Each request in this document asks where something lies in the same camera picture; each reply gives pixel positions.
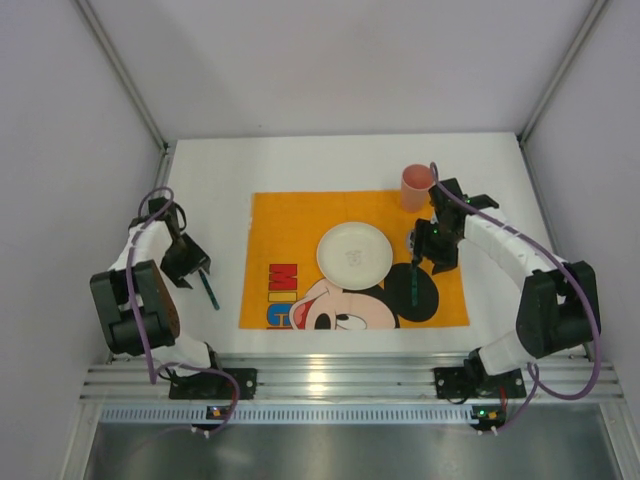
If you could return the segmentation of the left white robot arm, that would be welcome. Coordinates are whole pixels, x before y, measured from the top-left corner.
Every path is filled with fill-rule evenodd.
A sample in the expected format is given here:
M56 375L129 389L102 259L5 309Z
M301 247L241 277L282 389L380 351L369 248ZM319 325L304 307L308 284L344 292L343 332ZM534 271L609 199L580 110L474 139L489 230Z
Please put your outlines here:
M89 282L107 347L144 358L152 381L161 369L184 377L216 369L213 348L182 331L172 297L174 289L192 288L189 276L205 280L211 259L186 233L179 204L158 197L142 206L117 260Z

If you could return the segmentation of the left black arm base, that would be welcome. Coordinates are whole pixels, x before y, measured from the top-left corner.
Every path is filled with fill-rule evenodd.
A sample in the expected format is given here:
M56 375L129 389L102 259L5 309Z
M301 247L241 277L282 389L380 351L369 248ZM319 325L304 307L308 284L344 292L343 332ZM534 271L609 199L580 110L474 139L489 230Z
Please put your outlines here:
M172 400L251 400L257 389L255 368L224 368L225 376L202 369L161 368L158 377L170 384Z

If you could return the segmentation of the orange Mickey Mouse placemat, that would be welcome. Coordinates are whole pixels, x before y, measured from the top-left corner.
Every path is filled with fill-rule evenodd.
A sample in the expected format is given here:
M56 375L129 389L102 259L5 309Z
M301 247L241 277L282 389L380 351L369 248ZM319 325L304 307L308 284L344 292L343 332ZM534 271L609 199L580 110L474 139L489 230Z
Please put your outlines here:
M406 237L417 219L397 191L257 193L253 198L239 327L247 330L335 330L467 327L459 269L432 275L417 268L417 307L411 303ZM323 277L316 250L323 235L345 222L363 222L390 241L393 265L384 280L365 290L344 290Z

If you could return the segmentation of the pink plastic cup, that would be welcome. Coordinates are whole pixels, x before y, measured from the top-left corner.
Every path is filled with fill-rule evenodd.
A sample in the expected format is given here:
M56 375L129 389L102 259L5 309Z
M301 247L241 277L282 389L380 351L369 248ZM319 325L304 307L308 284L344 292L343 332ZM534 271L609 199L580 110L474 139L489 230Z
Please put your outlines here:
M428 166L422 164L407 166L401 175L402 208L409 213L421 210L433 184L433 175Z

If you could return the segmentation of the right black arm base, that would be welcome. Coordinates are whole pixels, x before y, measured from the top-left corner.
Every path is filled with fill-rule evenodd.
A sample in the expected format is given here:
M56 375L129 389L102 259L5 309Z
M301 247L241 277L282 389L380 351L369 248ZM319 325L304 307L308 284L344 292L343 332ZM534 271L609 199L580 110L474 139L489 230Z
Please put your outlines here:
M524 399L527 395L520 369L489 375L481 363L479 350L472 351L461 366L433 370L436 397L453 404L470 399Z

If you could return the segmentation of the fork with green handle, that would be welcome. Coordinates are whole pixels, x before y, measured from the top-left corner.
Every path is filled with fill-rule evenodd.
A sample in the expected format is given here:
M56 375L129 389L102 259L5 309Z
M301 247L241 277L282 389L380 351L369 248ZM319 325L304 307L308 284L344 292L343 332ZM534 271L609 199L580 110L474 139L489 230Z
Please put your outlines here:
M211 287L211 284L210 284L209 279L208 279L208 275L206 274L206 272L203 269L200 269L198 271L198 274L199 274L200 280L201 280L201 282L203 284L203 287L204 287L204 289L206 291L206 294L207 294L207 296L208 296L208 298L209 298L214 310L215 311L219 311L220 310L220 305L219 305L219 302L218 302L218 300L216 298L216 295L215 295L215 293L214 293L214 291L213 291L213 289Z

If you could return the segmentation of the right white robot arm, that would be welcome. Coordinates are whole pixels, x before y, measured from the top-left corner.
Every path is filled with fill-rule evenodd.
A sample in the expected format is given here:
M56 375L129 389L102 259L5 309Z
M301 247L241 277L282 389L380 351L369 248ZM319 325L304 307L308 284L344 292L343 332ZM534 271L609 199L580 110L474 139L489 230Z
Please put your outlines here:
M514 328L469 354L469 377L483 381L561 350L595 342L601 333L594 269L569 263L508 225L488 195L470 197L458 181L438 181L429 190L434 214L412 232L412 264L432 263L433 274L458 266L466 241L487 255L520 292Z

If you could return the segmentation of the spoon with green handle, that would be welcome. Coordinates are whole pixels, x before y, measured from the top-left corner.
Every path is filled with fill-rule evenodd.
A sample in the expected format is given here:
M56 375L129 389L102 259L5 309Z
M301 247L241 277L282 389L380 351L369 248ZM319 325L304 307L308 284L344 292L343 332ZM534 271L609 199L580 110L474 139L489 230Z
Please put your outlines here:
M417 264L414 262L414 248L415 248L415 231L411 230L406 237L406 245L409 253L411 254L410 261L410 280L411 280L411 303L413 307L417 307L419 303L418 297L418 274Z

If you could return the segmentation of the cream white plate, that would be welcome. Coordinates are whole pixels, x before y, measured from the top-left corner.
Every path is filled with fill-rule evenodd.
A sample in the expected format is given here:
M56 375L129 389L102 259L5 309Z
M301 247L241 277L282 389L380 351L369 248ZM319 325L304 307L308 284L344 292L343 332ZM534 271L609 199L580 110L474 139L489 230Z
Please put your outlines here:
M344 290L365 290L381 283L393 265L393 249L376 227L345 222L329 229L316 250L323 277Z

